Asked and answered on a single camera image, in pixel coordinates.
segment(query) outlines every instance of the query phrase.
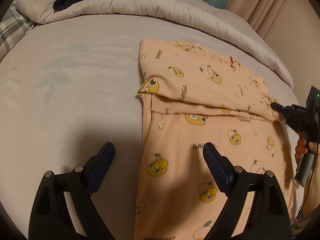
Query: plaid fabric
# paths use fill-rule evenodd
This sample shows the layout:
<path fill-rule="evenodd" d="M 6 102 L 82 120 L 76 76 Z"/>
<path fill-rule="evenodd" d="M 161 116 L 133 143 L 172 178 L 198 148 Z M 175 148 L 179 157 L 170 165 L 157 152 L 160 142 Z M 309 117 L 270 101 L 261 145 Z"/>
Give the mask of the plaid fabric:
<path fill-rule="evenodd" d="M 10 5 L 0 23 L 0 62 L 35 25 L 36 23 L 16 9 L 15 1 Z"/>

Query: black cable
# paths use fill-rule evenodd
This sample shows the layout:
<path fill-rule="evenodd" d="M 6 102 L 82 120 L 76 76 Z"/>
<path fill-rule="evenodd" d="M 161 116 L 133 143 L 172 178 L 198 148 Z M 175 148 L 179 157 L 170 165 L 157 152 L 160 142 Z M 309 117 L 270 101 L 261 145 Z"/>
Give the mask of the black cable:
<path fill-rule="evenodd" d="M 312 181 L 312 177 L 313 177 L 313 172 L 316 169 L 316 162 L 317 162 L 317 158 L 318 158 L 318 150 L 319 150 L 319 136 L 320 136 L 320 125 L 319 125 L 319 130 L 318 130 L 318 141 L 317 141 L 317 151 L 316 151 L 316 158 L 315 158 L 315 162 L 314 162 L 314 166 L 313 166 L 313 170 L 311 172 L 311 177 L 310 177 L 310 181 L 309 181 L 309 185 L 308 185 L 308 190 L 307 190 L 307 194 L 306 194 L 306 198 L 304 199 L 304 202 L 302 204 L 302 206 L 304 206 L 304 204 L 307 201 L 307 197 L 308 197 L 308 193 L 309 193 L 309 189 L 310 189 L 310 185 L 311 185 L 311 181 Z"/>

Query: blue gripper pad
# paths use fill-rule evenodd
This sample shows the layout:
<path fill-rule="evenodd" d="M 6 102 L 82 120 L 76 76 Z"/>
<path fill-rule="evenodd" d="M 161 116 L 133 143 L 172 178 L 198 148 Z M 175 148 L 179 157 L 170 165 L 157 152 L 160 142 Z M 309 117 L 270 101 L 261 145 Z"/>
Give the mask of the blue gripper pad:
<path fill-rule="evenodd" d="M 230 166 L 225 162 L 212 143 L 203 146 L 203 158 L 219 188 L 227 197 L 231 194 L 230 184 L 234 174 Z"/>
<path fill-rule="evenodd" d="M 92 156 L 84 166 L 84 179 L 86 182 L 86 191 L 89 196 L 99 190 L 114 158 L 115 147 L 112 143 L 107 142 L 98 154 Z"/>

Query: beige curtain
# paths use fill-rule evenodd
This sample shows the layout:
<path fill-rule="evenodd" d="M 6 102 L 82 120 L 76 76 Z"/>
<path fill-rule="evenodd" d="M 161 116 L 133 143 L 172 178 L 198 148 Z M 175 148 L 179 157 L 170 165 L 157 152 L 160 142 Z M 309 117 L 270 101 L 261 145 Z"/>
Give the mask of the beige curtain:
<path fill-rule="evenodd" d="M 278 13 L 283 0 L 229 0 L 229 10 L 246 20 L 264 38 Z"/>

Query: metal screw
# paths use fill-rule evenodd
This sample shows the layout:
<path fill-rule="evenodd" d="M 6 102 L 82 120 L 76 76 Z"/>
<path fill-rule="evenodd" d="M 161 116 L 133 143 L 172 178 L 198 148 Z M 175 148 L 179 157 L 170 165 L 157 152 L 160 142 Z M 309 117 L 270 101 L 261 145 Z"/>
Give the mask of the metal screw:
<path fill-rule="evenodd" d="M 47 171 L 45 174 L 44 174 L 44 176 L 45 177 L 50 177 L 52 175 L 52 171 Z"/>
<path fill-rule="evenodd" d="M 75 172 L 81 172 L 83 171 L 83 167 L 82 166 L 76 166 L 75 167 Z"/>
<path fill-rule="evenodd" d="M 271 178 L 275 175 L 272 171 L 266 171 L 266 174 Z"/>
<path fill-rule="evenodd" d="M 235 171 L 241 173 L 243 171 L 243 168 L 240 166 L 235 166 Z"/>

